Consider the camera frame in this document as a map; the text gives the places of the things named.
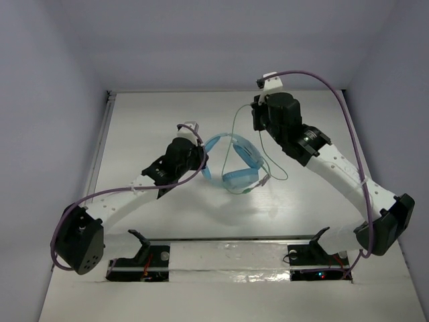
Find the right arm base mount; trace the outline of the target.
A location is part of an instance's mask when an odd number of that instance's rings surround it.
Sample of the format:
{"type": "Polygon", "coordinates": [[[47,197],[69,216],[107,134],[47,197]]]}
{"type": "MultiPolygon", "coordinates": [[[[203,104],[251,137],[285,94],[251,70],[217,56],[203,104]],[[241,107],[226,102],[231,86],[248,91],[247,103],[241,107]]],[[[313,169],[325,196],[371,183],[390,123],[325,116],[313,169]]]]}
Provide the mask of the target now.
{"type": "Polygon", "coordinates": [[[352,280],[347,254],[328,255],[316,251],[309,244],[288,245],[282,261],[290,267],[290,279],[297,281],[352,280]]]}

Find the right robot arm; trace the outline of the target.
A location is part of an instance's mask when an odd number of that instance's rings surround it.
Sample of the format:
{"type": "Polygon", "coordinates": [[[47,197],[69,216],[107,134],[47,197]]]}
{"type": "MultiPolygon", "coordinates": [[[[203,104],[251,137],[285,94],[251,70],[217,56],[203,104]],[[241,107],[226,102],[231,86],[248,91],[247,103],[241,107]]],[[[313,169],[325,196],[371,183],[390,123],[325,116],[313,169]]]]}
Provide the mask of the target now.
{"type": "Polygon", "coordinates": [[[384,255],[408,227],[414,199],[361,178],[326,134],[302,122],[300,102],[291,94],[257,95],[251,108],[254,130],[266,131],[287,156],[325,179],[362,216],[356,223],[321,229],[310,242],[312,260],[323,264],[333,254],[351,250],[384,255]]]}

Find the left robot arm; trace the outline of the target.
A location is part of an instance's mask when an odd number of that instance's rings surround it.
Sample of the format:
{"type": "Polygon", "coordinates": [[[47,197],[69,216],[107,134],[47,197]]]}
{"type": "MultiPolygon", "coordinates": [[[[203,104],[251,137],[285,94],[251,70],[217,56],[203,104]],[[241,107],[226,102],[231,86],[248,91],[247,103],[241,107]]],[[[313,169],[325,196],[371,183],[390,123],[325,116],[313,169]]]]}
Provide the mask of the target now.
{"type": "Polygon", "coordinates": [[[50,242],[54,265],[79,275],[90,272],[105,255],[106,234],[115,224],[186,183],[183,176],[197,175],[207,160],[201,140],[177,137],[129,186],[99,191],[67,206],[50,242]]]}

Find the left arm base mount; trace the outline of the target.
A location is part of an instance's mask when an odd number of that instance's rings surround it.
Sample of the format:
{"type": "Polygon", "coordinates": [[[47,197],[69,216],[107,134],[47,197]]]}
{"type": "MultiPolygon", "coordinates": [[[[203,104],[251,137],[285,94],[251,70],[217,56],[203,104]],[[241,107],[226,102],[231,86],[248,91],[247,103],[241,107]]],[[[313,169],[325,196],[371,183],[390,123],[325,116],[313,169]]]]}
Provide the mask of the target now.
{"type": "Polygon", "coordinates": [[[106,280],[109,282],[168,282],[170,244],[152,244],[140,232],[128,233],[140,242],[132,258],[115,258],[109,261],[106,280]]]}

